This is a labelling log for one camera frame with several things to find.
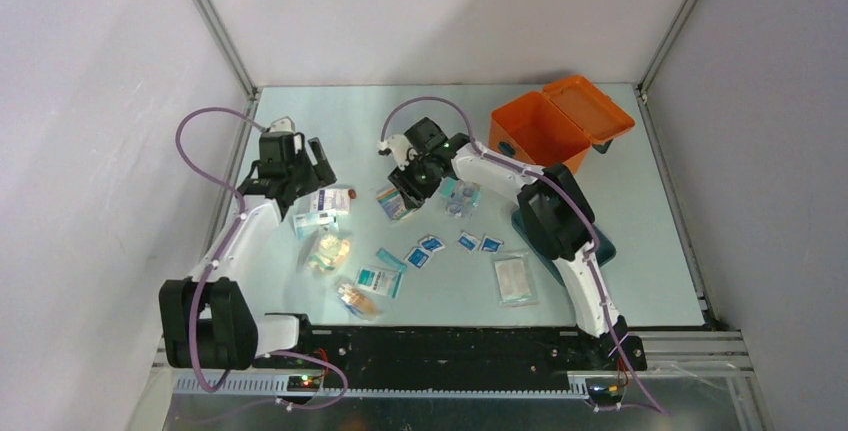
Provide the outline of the clear bag teal header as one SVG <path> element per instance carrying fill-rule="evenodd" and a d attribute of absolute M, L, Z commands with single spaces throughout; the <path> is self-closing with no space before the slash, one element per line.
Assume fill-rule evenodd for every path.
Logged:
<path fill-rule="evenodd" d="M 448 202 L 458 202 L 462 206 L 477 206 L 479 204 L 481 187 L 470 181 L 446 178 L 438 192 Z"/>

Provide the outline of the clear bag tape roll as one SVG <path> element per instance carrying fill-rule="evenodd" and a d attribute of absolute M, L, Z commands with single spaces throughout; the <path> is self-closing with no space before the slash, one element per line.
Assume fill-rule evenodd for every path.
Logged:
<path fill-rule="evenodd" d="M 467 201 L 452 200 L 448 201 L 445 206 L 446 214 L 451 218 L 465 218 L 469 215 L 473 205 Z"/>

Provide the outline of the large bandage packet orange green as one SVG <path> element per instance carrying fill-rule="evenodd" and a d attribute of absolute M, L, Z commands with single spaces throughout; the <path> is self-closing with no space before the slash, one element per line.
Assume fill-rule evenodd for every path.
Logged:
<path fill-rule="evenodd" d="M 415 208 L 407 206 L 401 192 L 392 185 L 380 189 L 376 193 L 376 201 L 392 222 L 402 221 L 417 212 Z"/>

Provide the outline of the white medicine packet red cap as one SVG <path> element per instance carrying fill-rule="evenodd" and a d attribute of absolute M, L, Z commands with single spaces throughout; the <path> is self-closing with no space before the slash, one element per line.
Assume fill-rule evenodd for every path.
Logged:
<path fill-rule="evenodd" d="M 353 188 L 330 187 L 312 193 L 309 197 L 309 211 L 334 211 L 338 215 L 348 215 L 352 202 L 357 197 Z"/>

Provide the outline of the clear gauze pad packet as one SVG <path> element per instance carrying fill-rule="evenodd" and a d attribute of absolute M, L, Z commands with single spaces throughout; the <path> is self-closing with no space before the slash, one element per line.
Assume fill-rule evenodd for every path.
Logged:
<path fill-rule="evenodd" d="M 492 267 L 501 306 L 521 307 L 538 302 L 527 252 L 496 253 Z"/>

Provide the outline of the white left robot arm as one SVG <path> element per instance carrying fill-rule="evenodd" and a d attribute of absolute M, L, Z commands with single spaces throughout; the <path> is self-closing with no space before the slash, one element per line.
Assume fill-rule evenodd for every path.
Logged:
<path fill-rule="evenodd" d="M 277 351 L 292 367 L 316 354 L 298 316 L 263 314 L 242 287 L 270 236 L 301 197 L 336 181 L 318 138 L 300 132 L 260 136 L 259 157 L 236 190 L 238 209 L 209 254 L 183 279 L 159 291 L 168 363 L 174 368 L 245 370 Z"/>

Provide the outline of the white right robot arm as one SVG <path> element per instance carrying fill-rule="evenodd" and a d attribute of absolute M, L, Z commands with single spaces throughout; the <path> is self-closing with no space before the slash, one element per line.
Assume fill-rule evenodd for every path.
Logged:
<path fill-rule="evenodd" d="M 570 169 L 544 168 L 503 156 L 464 133 L 447 136 L 423 118 L 406 132 L 382 135 L 378 152 L 395 160 L 390 183 L 405 206 L 421 207 L 448 178 L 477 184 L 513 202 L 530 245 L 556 267 L 575 309 L 585 362 L 606 369 L 622 354 L 610 331 L 620 314 L 596 257 L 594 212 Z"/>

